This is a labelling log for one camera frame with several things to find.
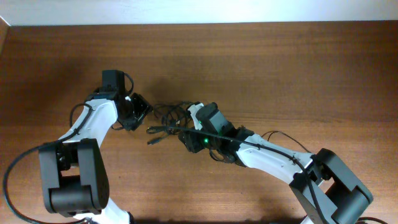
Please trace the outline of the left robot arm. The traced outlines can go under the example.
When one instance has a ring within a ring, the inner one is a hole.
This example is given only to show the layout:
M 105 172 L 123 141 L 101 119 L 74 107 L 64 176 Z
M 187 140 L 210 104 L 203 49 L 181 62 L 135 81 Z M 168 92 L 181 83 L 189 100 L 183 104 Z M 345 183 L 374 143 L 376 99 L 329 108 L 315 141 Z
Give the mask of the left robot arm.
M 58 141 L 39 149 L 44 206 L 49 213 L 88 223 L 134 223 L 134 217 L 109 197 L 109 181 L 100 146 L 114 123 L 135 131 L 152 111 L 132 88 L 130 76 L 104 70 L 102 85 L 83 102 L 78 119 Z

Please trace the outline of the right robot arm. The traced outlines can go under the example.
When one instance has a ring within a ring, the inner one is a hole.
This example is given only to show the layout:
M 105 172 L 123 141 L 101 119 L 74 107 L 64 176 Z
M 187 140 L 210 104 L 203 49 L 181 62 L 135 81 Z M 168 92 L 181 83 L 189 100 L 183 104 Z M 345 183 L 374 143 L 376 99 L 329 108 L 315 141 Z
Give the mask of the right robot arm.
M 220 162 L 261 170 L 285 182 L 305 210 L 303 223 L 356 223 L 373 195 L 331 150 L 297 152 L 244 127 L 235 128 L 216 103 L 187 109 L 193 127 L 179 134 L 188 151 L 216 151 Z

